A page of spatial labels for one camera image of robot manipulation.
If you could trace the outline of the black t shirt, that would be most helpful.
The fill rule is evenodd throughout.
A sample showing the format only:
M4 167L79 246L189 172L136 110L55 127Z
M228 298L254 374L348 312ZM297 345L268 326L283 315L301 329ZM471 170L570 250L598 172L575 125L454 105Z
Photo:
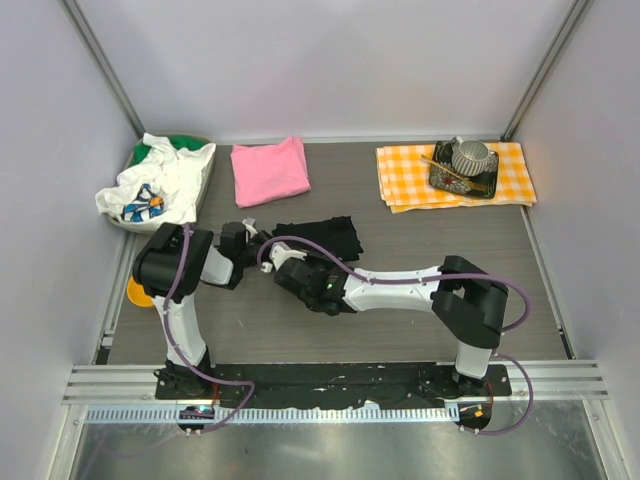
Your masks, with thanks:
M359 260L364 252L350 216L305 223L278 223L271 235L296 236L311 240L345 262Z

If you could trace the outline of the pink towel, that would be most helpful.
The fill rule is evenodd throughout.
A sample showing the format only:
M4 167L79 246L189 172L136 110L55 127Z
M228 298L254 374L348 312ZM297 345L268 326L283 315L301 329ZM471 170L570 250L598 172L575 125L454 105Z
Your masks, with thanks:
M235 203L249 208L311 190L299 137L264 146L234 145L231 151Z

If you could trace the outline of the orange checkered cloth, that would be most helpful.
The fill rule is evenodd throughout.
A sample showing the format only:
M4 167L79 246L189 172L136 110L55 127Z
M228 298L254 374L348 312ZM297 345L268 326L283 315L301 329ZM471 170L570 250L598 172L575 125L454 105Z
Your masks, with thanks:
M498 154L497 188L491 199L462 196L433 188L429 173L433 168L424 159L434 157L434 144L383 146L376 149L381 199L391 212L454 207L525 205L536 202L536 194L518 143L490 143Z

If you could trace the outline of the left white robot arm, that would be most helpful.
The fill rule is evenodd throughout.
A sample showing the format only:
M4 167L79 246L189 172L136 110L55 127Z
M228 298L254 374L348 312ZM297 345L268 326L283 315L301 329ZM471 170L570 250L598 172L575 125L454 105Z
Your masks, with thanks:
M224 224L218 242L209 230L165 222L140 250L133 279L151 298L167 344L165 365L154 371L156 398L203 398L213 392L213 367L197 320L196 289L201 283L234 289L269 239L270 234L255 229L251 219Z

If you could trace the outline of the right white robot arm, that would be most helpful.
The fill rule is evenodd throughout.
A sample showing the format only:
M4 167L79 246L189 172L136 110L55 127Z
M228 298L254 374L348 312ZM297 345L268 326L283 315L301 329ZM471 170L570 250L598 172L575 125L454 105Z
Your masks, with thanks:
M509 291L459 256L415 272L346 272L326 261L290 257L275 264L274 282L308 310L336 316L369 310L434 314L457 340L453 381L481 386L498 348Z

